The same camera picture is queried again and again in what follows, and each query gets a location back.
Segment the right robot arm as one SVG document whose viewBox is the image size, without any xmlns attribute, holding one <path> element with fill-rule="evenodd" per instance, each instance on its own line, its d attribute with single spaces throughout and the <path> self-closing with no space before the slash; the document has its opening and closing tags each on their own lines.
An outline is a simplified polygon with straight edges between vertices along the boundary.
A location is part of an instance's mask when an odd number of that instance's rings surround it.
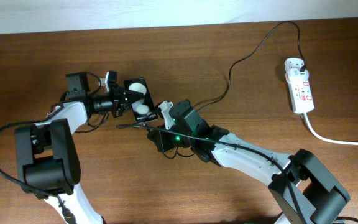
<svg viewBox="0 0 358 224">
<path fill-rule="evenodd" d="M 158 151 L 189 148 L 203 162 L 238 170 L 266 185 L 282 213 L 277 223 L 337 223 L 350 195 L 310 151 L 278 153 L 210 126 L 188 100 L 156 107 L 164 124 L 147 137 Z"/>
</svg>

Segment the black smartphone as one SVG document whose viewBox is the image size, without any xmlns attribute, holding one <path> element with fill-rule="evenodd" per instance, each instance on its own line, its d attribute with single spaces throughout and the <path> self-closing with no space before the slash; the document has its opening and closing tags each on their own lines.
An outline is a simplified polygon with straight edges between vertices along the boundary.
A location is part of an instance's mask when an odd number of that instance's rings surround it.
<svg viewBox="0 0 358 224">
<path fill-rule="evenodd" d="M 155 114 L 155 105 L 152 100 L 149 88 L 145 78 L 133 78 L 124 80 L 124 86 L 130 91 L 135 91 L 143 94 L 143 97 L 135 101 L 132 105 L 132 111 L 136 122 L 146 123 L 154 121 L 157 118 Z"/>
</svg>

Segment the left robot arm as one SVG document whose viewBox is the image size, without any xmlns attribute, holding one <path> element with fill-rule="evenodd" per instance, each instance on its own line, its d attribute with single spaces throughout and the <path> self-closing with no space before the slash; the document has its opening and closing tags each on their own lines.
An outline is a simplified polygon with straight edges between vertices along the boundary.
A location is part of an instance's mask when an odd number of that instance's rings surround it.
<svg viewBox="0 0 358 224">
<path fill-rule="evenodd" d="M 53 106 L 45 121 L 32 121 L 14 132 L 17 173 L 20 181 L 39 200 L 51 205 L 65 223 L 104 223 L 80 185 L 81 167 L 73 134 L 94 114 L 122 116 L 133 103 L 148 93 L 144 79 L 116 82 L 117 72 L 109 71 L 98 86 L 100 95 L 91 91 L 88 72 L 66 75 L 68 89 Z"/>
</svg>

